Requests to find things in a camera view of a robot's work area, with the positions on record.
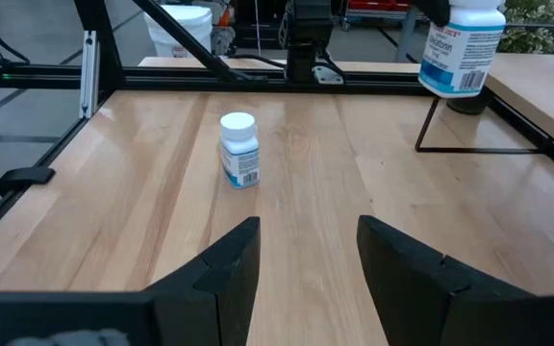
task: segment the concrete floor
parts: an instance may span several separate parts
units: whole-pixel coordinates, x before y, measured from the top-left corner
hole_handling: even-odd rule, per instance
[[[124,65],[135,66],[155,56],[139,8],[131,0],[106,0]],[[32,63],[80,64],[82,26],[71,0],[0,0],[2,38]],[[399,29],[386,29],[398,40]],[[411,46],[419,59],[422,32]],[[392,62],[395,48],[376,28],[336,28],[329,47],[337,61]],[[239,50],[257,53],[255,50]],[[283,59],[284,51],[264,50],[263,56]],[[0,176],[7,170],[32,166],[78,116],[77,90],[0,89]]]

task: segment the white bucket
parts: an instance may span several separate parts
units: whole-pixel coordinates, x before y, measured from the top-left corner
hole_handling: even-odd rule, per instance
[[[180,5],[162,5],[162,8],[211,52],[211,31],[213,30],[211,9]],[[149,28],[149,35],[155,43],[155,49],[159,57],[184,58],[191,56],[187,49],[146,13],[144,14],[144,20]]]

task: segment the wood grain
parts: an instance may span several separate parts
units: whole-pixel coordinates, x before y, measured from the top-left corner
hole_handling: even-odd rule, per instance
[[[262,218],[250,345],[386,345],[360,214],[490,274],[554,293],[554,163],[418,154],[430,98],[118,91],[0,221],[0,290],[137,290]],[[262,181],[235,190],[219,117],[256,116]],[[439,108],[425,145],[530,147],[491,111]]]
[[[554,137],[554,55],[498,54],[487,86]]]

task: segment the black wire stand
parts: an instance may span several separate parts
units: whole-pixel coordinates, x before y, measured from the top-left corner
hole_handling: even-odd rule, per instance
[[[418,153],[444,153],[444,154],[498,154],[498,155],[532,155],[532,154],[544,154],[542,149],[505,149],[505,148],[451,148],[451,147],[422,147],[422,140],[429,129],[431,124],[431,119],[438,108],[441,98],[436,97],[431,104],[431,108],[427,113],[426,119],[424,119],[424,124],[422,124],[422,129],[420,129],[420,134],[418,134],[418,139],[415,142],[415,150]]]

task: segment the pill bottle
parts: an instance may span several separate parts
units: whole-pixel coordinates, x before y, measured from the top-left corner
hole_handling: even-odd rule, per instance
[[[450,23],[431,24],[418,80],[445,98],[482,91],[506,17],[503,0],[450,0]]]
[[[231,112],[221,117],[221,163],[226,179],[234,188],[260,181],[260,148],[256,138],[256,119],[246,112]]]

